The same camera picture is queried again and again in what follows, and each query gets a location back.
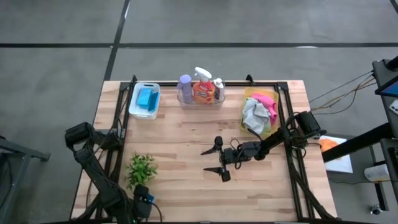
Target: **purple bottle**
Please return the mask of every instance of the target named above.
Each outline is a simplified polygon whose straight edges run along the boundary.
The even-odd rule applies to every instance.
[[[182,75],[177,85],[177,89],[182,90],[182,101],[184,103],[192,102],[191,80],[192,79],[190,75]]]

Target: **gray cloth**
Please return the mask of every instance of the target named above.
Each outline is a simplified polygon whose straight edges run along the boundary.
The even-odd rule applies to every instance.
[[[251,97],[246,98],[243,107],[243,125],[250,128],[257,134],[271,130],[271,121],[269,116],[271,113],[262,103]]]

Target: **white plastic bin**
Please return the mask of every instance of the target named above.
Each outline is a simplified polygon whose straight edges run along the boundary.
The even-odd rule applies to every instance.
[[[137,99],[139,96],[139,92],[142,88],[150,88],[153,93],[159,92],[159,95],[156,99],[155,110],[148,111],[147,109],[142,109],[137,105]],[[129,113],[133,115],[133,117],[137,119],[155,119],[157,116],[157,111],[159,110],[159,101],[160,101],[160,86],[157,83],[136,83],[134,86],[134,91],[132,93]]]

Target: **potted plant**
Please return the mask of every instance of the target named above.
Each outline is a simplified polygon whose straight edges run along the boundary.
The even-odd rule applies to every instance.
[[[127,188],[134,190],[137,184],[145,185],[157,174],[157,166],[154,164],[155,159],[150,155],[133,155],[130,158],[130,164],[126,166]]]

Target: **pink cloth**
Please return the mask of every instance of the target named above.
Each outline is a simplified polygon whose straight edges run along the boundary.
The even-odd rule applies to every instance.
[[[271,115],[270,115],[271,125],[274,125],[274,123],[278,117],[278,115],[275,112],[275,110],[276,110],[275,101],[271,97],[269,97],[267,95],[262,95],[260,93],[254,93],[251,97],[258,100],[260,103],[262,103],[264,105],[265,108],[267,108],[269,110],[269,112],[271,113]]]

